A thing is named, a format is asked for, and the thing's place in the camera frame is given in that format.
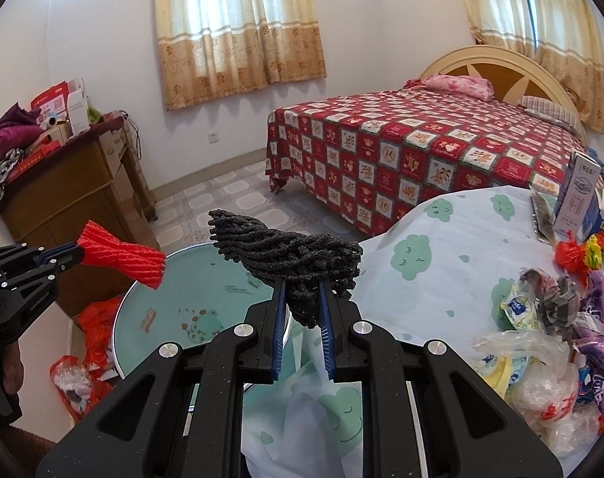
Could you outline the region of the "left human hand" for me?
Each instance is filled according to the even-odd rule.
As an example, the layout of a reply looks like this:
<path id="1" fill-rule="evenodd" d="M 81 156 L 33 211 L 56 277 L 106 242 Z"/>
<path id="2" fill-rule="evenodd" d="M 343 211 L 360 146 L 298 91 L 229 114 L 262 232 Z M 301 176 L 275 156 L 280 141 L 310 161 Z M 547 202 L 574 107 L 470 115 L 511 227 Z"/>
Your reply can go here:
<path id="1" fill-rule="evenodd" d="M 9 395 L 17 394 L 24 379 L 24 367 L 18 342 L 8 345 L 4 350 L 3 376 L 5 392 Z"/>

